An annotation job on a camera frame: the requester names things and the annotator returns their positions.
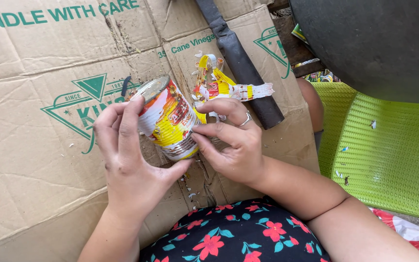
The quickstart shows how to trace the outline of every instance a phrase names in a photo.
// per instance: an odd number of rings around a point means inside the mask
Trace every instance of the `can label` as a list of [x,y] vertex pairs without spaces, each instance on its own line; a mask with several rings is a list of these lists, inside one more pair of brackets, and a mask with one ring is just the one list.
[[195,124],[200,120],[172,79],[145,104],[138,118],[138,129],[173,161],[190,158],[198,151],[190,137]]

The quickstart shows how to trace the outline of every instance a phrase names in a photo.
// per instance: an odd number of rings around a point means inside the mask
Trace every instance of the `cardboard box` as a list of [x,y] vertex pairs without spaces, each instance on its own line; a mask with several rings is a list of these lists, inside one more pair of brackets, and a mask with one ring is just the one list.
[[[270,2],[216,2],[263,79],[274,83],[285,115],[264,131],[263,153],[319,172],[308,107],[277,44]],[[128,75],[133,88],[169,73],[191,101],[194,55],[221,57],[207,28],[192,0],[0,0],[0,261],[77,259],[108,201],[92,123],[123,101]],[[224,73],[232,76],[227,67]],[[141,142],[148,163],[171,164],[145,137]],[[194,206],[261,195],[204,158],[188,173],[146,219],[142,246]]]

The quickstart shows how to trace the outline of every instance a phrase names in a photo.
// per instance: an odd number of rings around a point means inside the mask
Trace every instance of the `tin can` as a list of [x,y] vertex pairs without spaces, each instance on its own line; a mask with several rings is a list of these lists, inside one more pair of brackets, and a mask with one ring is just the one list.
[[145,106],[138,117],[138,129],[173,161],[194,156],[198,144],[190,134],[192,127],[201,122],[169,74],[144,83],[128,100],[135,95],[145,98]]

